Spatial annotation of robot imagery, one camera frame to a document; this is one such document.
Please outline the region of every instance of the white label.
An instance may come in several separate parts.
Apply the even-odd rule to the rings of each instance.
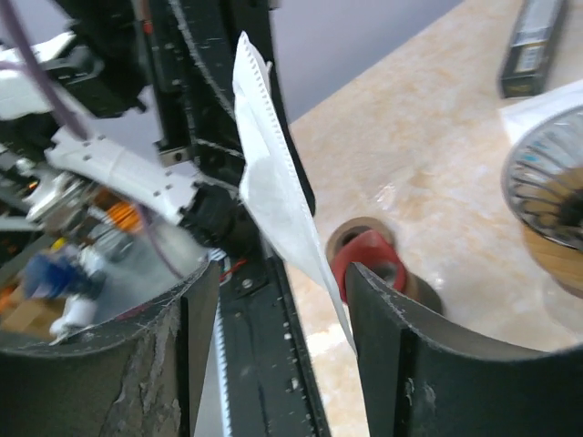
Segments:
[[[543,46],[529,46],[523,48],[515,72],[525,73],[526,71],[536,70],[540,63],[542,52]]]
[[[529,0],[518,26],[515,46],[544,42],[558,6],[557,0]]]

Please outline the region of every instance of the beige tabletop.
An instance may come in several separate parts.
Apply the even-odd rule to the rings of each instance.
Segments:
[[[382,219],[450,320],[552,351],[583,339],[582,327],[557,316],[580,302],[548,299],[559,291],[529,257],[500,189],[510,144],[498,109],[509,102],[496,78],[521,3],[465,1],[292,131],[316,193],[322,243],[347,219]],[[583,78],[583,0],[570,3],[548,88]],[[355,359],[332,304],[290,273],[333,435],[368,435]]]

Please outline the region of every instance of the black box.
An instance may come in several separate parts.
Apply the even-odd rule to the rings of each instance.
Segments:
[[[526,0],[500,75],[502,97],[541,94],[567,16],[568,0]]]

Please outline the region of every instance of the blue object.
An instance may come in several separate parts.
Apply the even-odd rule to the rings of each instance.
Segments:
[[[90,286],[85,272],[66,257],[37,253],[24,269],[23,291],[28,299],[55,299]]]

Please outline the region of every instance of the white napkin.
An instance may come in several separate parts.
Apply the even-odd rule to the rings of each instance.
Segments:
[[[516,144],[534,127],[579,106],[583,106],[583,80],[503,107],[500,109],[500,115],[510,142]]]
[[[330,293],[346,339],[355,350],[338,284],[281,131],[269,90],[269,68],[242,33],[233,71],[235,118],[247,162],[240,198],[276,252]]]

